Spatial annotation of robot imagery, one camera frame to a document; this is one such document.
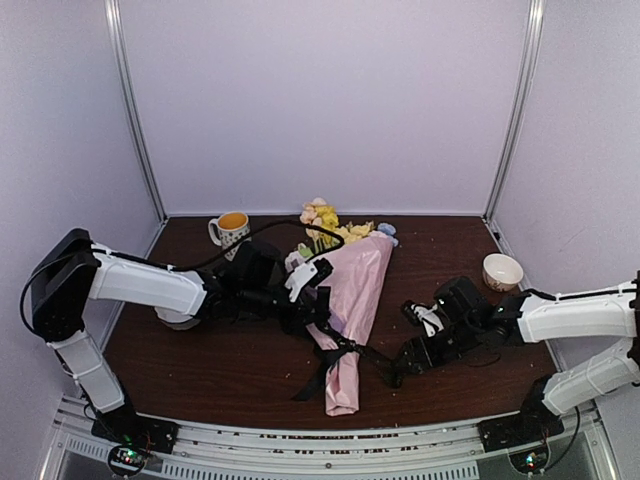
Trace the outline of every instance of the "bowl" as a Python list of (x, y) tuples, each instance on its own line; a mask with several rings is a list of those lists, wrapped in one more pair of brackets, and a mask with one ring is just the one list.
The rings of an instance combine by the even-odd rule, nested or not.
[(496, 292), (508, 292), (523, 277), (524, 271), (520, 264), (508, 255), (492, 253), (482, 262), (482, 279), (487, 287)]

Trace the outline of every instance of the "white wall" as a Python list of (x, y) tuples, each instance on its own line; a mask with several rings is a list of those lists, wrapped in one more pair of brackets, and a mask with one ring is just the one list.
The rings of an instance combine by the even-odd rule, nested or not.
[(528, 2), (131, 0), (122, 19), (171, 214), (484, 211)]
[[(33, 478), (69, 382), (21, 325), (30, 271), (72, 227), (142, 253), (157, 227), (136, 164), (104, 3), (13, 0), (0, 9), (0, 465)], [(89, 313), (103, 333), (112, 304)]]
[[(497, 222), (530, 281), (593, 289), (640, 269), (640, 2), (547, 3), (539, 65)], [(569, 365), (611, 339), (560, 343)], [(599, 402), (625, 478), (640, 471), (640, 389)]]

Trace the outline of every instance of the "brown wooden surface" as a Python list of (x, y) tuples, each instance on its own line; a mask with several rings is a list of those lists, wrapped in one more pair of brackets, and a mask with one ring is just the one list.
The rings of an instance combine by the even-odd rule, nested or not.
[[(254, 217), (253, 228), (274, 217)], [(468, 275), (491, 301), (500, 298), (481, 282), (485, 255), (496, 246), (479, 218), (375, 217), (398, 229), (369, 345), (395, 356), (402, 343), (420, 334), (399, 313), (407, 299), (432, 302), (439, 285)], [(215, 254), (206, 218), (169, 221), (152, 259), (178, 265)], [(282, 248), (303, 239), (302, 230), (279, 227), (260, 235)], [(429, 424), (518, 409), (531, 382), (554, 372), (544, 344), (488, 352), (421, 376), (399, 390), (386, 387), (368, 362), (360, 362), (360, 411), (328, 417), (324, 395), (290, 400), (314, 373), (311, 343), (284, 335), (276, 321), (219, 320), (186, 331), (162, 325), (148, 307), (127, 305), (106, 355), (141, 412), (198, 422), (265, 428), (342, 429)]]

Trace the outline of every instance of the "polka dot mug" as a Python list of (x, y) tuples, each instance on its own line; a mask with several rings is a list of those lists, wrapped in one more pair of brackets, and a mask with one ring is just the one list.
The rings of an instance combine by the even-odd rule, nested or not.
[[(249, 217), (242, 212), (225, 213), (220, 218), (209, 220), (209, 236), (214, 245), (226, 249), (240, 237), (249, 233)], [(239, 247), (228, 252), (224, 258), (231, 261)]]

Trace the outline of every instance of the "metal frame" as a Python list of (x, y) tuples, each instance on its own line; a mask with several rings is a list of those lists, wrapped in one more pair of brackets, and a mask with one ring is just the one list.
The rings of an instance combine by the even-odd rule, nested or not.
[[(498, 170), (496, 171), (496, 177), (489, 195), (489, 201), (483, 215), (483, 218), (489, 222), (495, 215), (522, 126), (526, 101), (531, 89), (531, 83), (533, 81), (535, 67), (538, 60), (538, 52), (540, 50), (545, 4), (546, 0), (530, 0), (529, 19), (527, 23), (520, 74), (516, 85), (513, 108), (502, 148), (500, 162), (498, 164)], [(124, 30), (120, 17), (120, 0), (105, 0), (105, 7), (109, 33), (111, 35), (116, 63), (118, 65), (122, 93), (127, 110), (131, 135), (136, 148), (136, 154), (158, 219), (163, 221), (167, 218), (167, 214), (164, 209), (158, 184), (149, 160), (149, 152), (144, 140), (144, 134), (140, 123), (140, 115), (136, 105), (125, 46)]]
[(513, 101), (513, 109), (502, 148), (496, 179), (493, 183), (489, 202), (484, 213), (487, 222), (491, 222), (496, 212), (500, 195), (504, 188), (507, 178), (509, 166), (513, 159), (518, 135), (522, 127), (524, 118), (524, 110), (531, 90), (531, 83), (535, 73), (536, 64), (538, 62), (538, 52), (540, 50), (540, 39), (542, 37), (542, 21), (544, 18), (544, 8), (546, 0), (530, 0), (529, 4), (529, 22), (527, 24), (527, 33), (524, 39), (524, 49), (522, 51), (522, 63), (520, 65), (520, 76), (516, 87), (516, 96)]
[[(57, 479), (65, 452), (99, 461), (106, 458), (112, 444), (91, 436), (93, 422), (84, 415), (85, 405), (83, 400), (63, 398), (54, 420), (55, 437), (38, 478)], [(581, 417), (600, 480), (617, 480), (618, 471), (597, 409), (593, 404), (585, 405)], [(179, 480), (473, 480), (478, 478), (477, 461), (508, 453), (484, 453), (476, 428), (481, 420), (320, 431), (272, 431), (175, 420), (180, 430), (174, 452), (157, 455), (148, 473)], [(567, 415), (563, 421), (565, 432), (556, 438), (573, 435), (575, 415)]]
[(127, 59), (127, 50), (124, 42), (124, 32), (122, 29), (122, 20), (120, 19), (120, 1), (105, 0), (105, 8), (107, 14), (107, 25), (109, 26), (109, 34), (113, 44), (113, 51), (118, 65), (120, 74), (120, 85), (124, 97), (127, 118), (129, 120), (129, 128), (136, 149), (136, 155), (142, 169), (147, 191), (151, 196), (153, 207), (160, 222), (167, 219), (167, 214), (162, 204), (162, 198), (158, 190), (158, 183), (153, 174), (153, 168), (149, 160), (149, 152), (144, 141), (142, 125), (140, 124), (140, 115), (136, 105), (135, 95), (133, 93), (133, 84), (131, 82), (131, 73), (129, 71), (129, 61)]

